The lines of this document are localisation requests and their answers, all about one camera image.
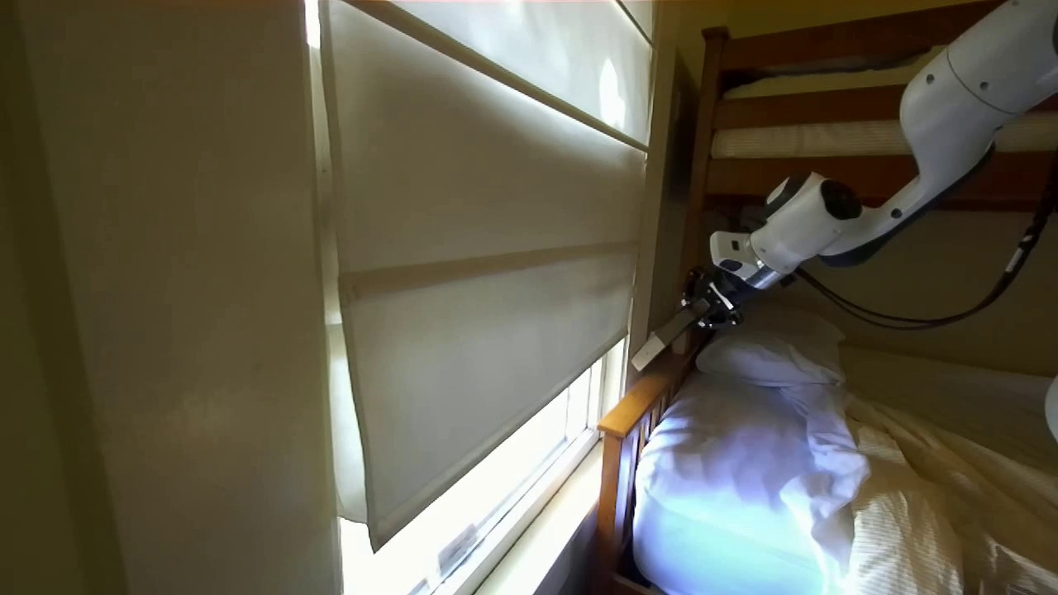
wooden bed frame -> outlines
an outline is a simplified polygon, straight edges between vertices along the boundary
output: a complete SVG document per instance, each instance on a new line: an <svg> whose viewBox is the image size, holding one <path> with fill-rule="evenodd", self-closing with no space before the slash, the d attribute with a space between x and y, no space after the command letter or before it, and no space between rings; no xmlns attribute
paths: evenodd
<svg viewBox="0 0 1058 595"><path fill-rule="evenodd" d="M794 32L731 40L727 30L706 30L706 69L698 91L690 194L685 205L683 271L702 268L706 216L742 211L786 175L826 171L856 188L862 201L891 197L915 164L909 156L851 156L851 159L710 159L710 140L721 129L796 126L796 121L856 121L897 120L903 85L838 91L810 96L724 98L737 83L773 73L829 73L841 64L897 64L957 40L983 21L996 0L877 16ZM992 156L947 210L1030 211L1047 192L1054 152ZM626 399L603 421L603 494L594 508L591 592L648 592L627 557L635 467L672 395L696 364L688 355L659 356L635 380Z"/></svg>

white blind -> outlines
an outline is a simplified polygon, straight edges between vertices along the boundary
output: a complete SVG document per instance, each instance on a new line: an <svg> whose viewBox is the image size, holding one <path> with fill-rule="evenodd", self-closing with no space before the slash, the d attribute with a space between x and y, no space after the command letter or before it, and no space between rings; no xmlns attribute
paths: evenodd
<svg viewBox="0 0 1058 595"><path fill-rule="evenodd" d="M558 22L568 6L568 16L609 10L609 26L626 40L579 61L579 26L564 22L549 32L564 37L567 69L526 69L518 83L332 2L332 211L375 543L626 333L644 180L635 137L648 126L648 81L635 73L623 83L642 98L618 93L637 114L611 121L584 121L584 96L558 96L556 109L518 93L522 83L564 93L568 81L609 81L611 93L623 73L594 69L615 69L618 52L648 64L648 44L626 15L591 2L594 15L579 2L504 2L551 10L538 22ZM535 52L532 40L545 32L508 40L522 51L496 56Z"/></svg>

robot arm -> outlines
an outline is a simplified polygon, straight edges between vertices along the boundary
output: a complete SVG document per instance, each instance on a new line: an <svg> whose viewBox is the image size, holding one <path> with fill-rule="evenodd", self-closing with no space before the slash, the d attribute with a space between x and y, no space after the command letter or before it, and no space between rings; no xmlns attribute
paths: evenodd
<svg viewBox="0 0 1058 595"><path fill-rule="evenodd" d="M773 287L810 258L868 262L915 211L971 175L996 132L1058 93L1058 0L1005 0L915 73L901 126L921 164L885 205L823 175L786 180L767 194L767 221L710 236L716 271L696 287L708 326L733 324L737 301Z"/></svg>

black cable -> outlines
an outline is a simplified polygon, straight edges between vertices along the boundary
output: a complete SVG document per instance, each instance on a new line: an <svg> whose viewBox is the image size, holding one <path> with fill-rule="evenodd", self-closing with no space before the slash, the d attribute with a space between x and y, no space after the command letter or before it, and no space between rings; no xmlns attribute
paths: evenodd
<svg viewBox="0 0 1058 595"><path fill-rule="evenodd" d="M868 320L874 326L885 326L885 331L947 326L947 324L957 324L957 320L967 320L967 316L987 311L989 303L996 303L1017 285L1017 278L1021 274L1021 268L1025 268L1030 254L1036 250L1043 232L1047 228L1054 210L1058 210L1058 171L1052 175L1052 188L1039 201L1036 216L1031 216L1031 224L1021 232L1018 247L1008 258L1008 266L1000 274L1000 281L992 285L992 292L978 303L971 303L967 311L957 311L957 313L947 313L947 316L905 316L905 313L874 311L874 307L862 307L862 303L843 297L843 296L838 296L832 287L826 287L819 278L813 278L808 271L796 271L796 278L805 278L813 292L819 292L829 303L838 303L851 316Z"/></svg>

roller blind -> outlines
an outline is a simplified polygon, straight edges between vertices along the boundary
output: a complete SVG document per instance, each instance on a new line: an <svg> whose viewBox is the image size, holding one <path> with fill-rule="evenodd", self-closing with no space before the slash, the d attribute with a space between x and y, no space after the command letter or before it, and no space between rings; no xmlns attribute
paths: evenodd
<svg viewBox="0 0 1058 595"><path fill-rule="evenodd" d="M408 21L329 15L332 224L376 547L626 333L651 61L609 0L387 10Z"/></svg>

